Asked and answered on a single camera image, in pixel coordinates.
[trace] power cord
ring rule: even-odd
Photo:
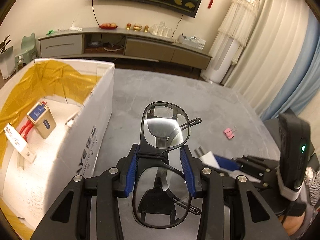
[[[123,41],[124,38],[125,36],[123,36],[122,39],[116,43],[116,45],[118,45],[121,41]]]
[[[114,52],[114,51],[118,51],[118,50],[123,50],[123,46],[120,46],[121,48],[119,49],[107,49],[106,47],[103,47],[104,50],[109,51],[109,52]]]
[[[172,38],[173,38],[174,33],[176,32],[176,30],[178,29],[179,23],[181,22],[181,20],[182,20],[182,18],[183,18],[183,15],[184,15],[184,14],[182,14],[181,19],[180,19],[180,21],[178,22],[177,27],[176,27],[176,29],[174,30],[173,34],[172,34]]]
[[[97,20],[97,18],[96,18],[96,14],[94,13],[93,0],[92,0],[92,11],[93,11],[94,18],[96,19],[97,24],[98,24],[98,26],[100,27],[100,24],[98,23],[98,20]]]

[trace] cardboard box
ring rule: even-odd
[[[28,144],[36,158],[33,163],[24,160],[23,170],[17,169],[18,152],[9,141],[3,140],[4,132],[0,133],[0,207],[7,210],[7,218],[10,212],[15,214],[9,222],[22,239],[30,238],[75,175],[85,178],[93,175],[111,116],[113,83],[113,63],[36,59],[0,90],[1,131],[6,122],[19,131],[27,121],[26,113],[38,101],[47,102],[57,123],[46,139],[34,129],[30,131]],[[19,98],[23,101],[22,93],[25,102],[17,105]],[[66,125],[70,117],[74,121]]]

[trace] green chair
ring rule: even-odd
[[[18,66],[28,64],[33,59],[38,58],[38,51],[36,47],[36,36],[32,33],[29,37],[24,36],[21,42],[21,51],[15,57],[15,68],[18,72]]]

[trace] tray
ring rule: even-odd
[[[103,30],[114,30],[114,29],[118,28],[118,26],[116,26],[116,27],[101,27],[101,25],[99,27]]]

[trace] blue gripper pad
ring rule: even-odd
[[[240,169],[240,165],[233,160],[230,160],[230,159],[227,159],[225,157],[215,155],[215,154],[214,154],[214,157],[216,158],[219,166],[223,169],[226,169],[229,171],[236,171],[236,170]]]
[[[194,178],[187,154],[183,147],[180,148],[180,161],[182,165],[184,179],[187,183],[188,191],[190,192],[191,196],[195,197],[196,195],[195,178]]]
[[[136,171],[137,171],[137,164],[138,164],[138,159],[136,156],[137,156],[138,149],[139,147],[136,148],[136,151],[132,157],[131,164],[126,176],[126,184],[124,188],[124,194],[126,197],[128,197],[129,194],[132,192],[134,181],[136,179]]]

